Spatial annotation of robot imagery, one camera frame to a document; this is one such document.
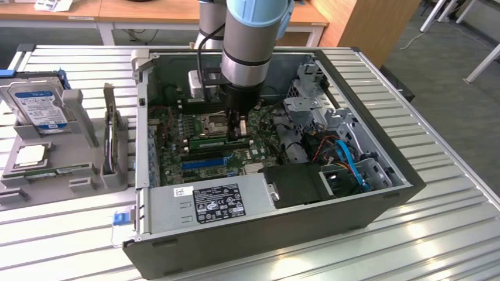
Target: metal bracket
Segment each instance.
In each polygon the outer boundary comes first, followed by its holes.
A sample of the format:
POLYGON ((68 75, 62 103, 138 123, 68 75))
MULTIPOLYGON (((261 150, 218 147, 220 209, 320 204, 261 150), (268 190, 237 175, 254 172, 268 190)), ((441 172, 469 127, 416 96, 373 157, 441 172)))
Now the metal bracket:
POLYGON ((140 80, 140 67, 152 61, 157 56, 150 55, 149 49, 136 49, 132 51, 130 54, 130 64, 132 64, 132 71, 133 71, 133 80, 136 83, 140 80))
POLYGON ((220 67, 205 67, 201 70, 202 82, 205 86, 228 85, 229 80, 221 75, 220 67))

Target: white sticker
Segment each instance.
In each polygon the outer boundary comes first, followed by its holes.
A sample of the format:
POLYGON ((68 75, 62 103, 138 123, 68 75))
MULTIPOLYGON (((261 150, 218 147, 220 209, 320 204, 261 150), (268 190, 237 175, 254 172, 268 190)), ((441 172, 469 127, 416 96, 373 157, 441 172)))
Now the white sticker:
POLYGON ((44 173, 44 174, 33 174, 30 176, 25 176, 24 178, 28 180, 33 180, 33 179, 38 179, 42 177, 54 177, 54 176, 56 176, 56 173, 44 173))
POLYGON ((244 210, 242 207, 232 208, 232 212, 233 212, 233 213, 234 213, 234 212, 241 212, 242 210, 244 210))
POLYGON ((173 197, 193 195, 193 187, 184 186, 173 189, 173 197))
POLYGON ((14 96, 34 126, 42 129, 57 129, 66 126, 64 112, 53 104, 56 97, 52 92, 17 92, 14 96))
POLYGON ((93 17, 90 16, 68 16, 68 18, 76 20, 93 20, 93 17))

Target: gray carpet floor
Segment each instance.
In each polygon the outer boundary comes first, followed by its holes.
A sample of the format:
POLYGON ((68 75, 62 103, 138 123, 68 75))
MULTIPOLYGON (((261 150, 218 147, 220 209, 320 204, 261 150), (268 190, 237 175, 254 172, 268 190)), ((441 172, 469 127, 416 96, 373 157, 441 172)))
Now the gray carpet floor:
POLYGON ((494 46, 462 26, 436 22, 400 50, 424 20, 417 11, 384 65, 413 91, 418 113, 500 195, 500 64, 472 84, 462 81, 494 46))
MULTIPOLYGON (((413 91, 416 98, 412 104, 424 118, 500 194, 500 64, 493 63, 473 84, 462 81, 494 46, 461 26, 434 23, 410 47, 400 50, 420 34, 424 20, 417 11, 385 66, 413 91)), ((40 28, 34 34, 32 31, 25 28, 0 29, 0 67, 8 66, 20 43, 101 44, 96 30, 40 28)), ((137 35, 142 42, 149 41, 152 36, 152 30, 137 35)), ((196 31, 165 30, 157 33, 150 44, 186 45, 194 37, 196 31)), ((114 39, 116 44, 144 44, 130 42, 122 30, 114 31, 114 39)))

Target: aluminum rail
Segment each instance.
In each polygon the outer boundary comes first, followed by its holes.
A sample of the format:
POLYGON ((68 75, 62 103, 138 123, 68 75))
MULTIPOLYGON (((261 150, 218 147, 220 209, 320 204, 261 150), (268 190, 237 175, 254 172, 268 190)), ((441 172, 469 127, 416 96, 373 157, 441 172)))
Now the aluminum rail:
MULTIPOLYGON (((62 68, 72 87, 82 89, 90 118, 102 116, 104 83, 117 87, 116 104, 129 118, 130 186, 137 91, 129 55, 136 48, 37 46, 10 63, 24 71, 62 68)), ((348 48, 324 52, 426 188, 364 229, 160 280, 500 280, 497 196, 365 56, 348 48)), ((0 169, 16 135, 13 121, 1 104, 0 169)), ((112 213, 133 201, 130 188, 0 212, 0 280, 141 280, 110 245, 112 213)))

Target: warning label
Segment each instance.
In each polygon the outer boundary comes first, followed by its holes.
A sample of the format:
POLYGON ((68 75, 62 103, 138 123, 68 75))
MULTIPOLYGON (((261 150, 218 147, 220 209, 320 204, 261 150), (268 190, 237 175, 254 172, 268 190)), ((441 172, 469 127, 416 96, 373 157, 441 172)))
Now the warning label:
POLYGON ((200 224, 246 214, 237 184, 193 190, 193 200, 200 224))

